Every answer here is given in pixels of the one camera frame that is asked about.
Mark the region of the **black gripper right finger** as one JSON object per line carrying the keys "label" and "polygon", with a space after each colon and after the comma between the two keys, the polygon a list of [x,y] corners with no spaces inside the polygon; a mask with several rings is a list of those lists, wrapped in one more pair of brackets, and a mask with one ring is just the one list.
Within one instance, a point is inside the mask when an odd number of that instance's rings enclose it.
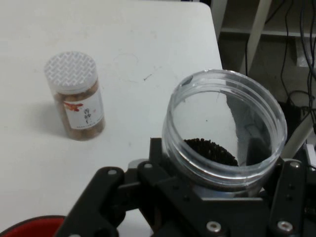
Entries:
{"label": "black gripper right finger", "polygon": [[316,235],[316,166],[305,147],[280,161],[260,193],[268,212],[258,214],[252,237]]}

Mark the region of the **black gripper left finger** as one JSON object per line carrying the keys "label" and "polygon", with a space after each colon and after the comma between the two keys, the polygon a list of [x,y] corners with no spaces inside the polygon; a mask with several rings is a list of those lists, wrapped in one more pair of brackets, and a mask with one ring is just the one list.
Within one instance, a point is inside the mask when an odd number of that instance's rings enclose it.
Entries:
{"label": "black gripper left finger", "polygon": [[116,237],[129,210],[139,209],[156,237],[227,237],[230,229],[185,183],[160,165],[162,142],[135,168],[100,168],[62,226],[59,237]]}

